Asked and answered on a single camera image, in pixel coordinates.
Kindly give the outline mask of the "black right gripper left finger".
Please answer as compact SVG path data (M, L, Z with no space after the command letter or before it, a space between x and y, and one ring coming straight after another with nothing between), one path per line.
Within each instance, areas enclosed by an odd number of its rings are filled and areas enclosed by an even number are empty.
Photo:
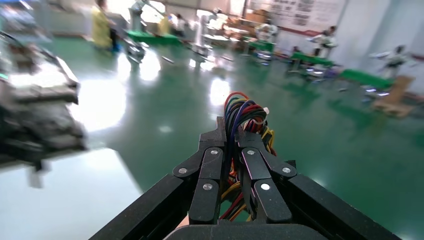
M216 224L223 184L226 135L224 118L216 118L216 129L202 133L198 149L177 165L172 174L183 180L190 224Z

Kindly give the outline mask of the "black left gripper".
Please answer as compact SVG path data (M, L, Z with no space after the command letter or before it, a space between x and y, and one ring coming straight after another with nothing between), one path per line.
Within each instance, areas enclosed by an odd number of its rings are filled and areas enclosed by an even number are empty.
M35 103L0 107L0 163L42 160L86 149L84 127L73 103Z

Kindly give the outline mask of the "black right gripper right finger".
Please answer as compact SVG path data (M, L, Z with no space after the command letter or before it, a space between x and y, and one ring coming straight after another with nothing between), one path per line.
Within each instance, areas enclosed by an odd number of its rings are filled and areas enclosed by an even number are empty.
M240 185L253 221L289 223L292 213L277 184L296 176L292 165L268 152L259 134L239 131L236 134Z

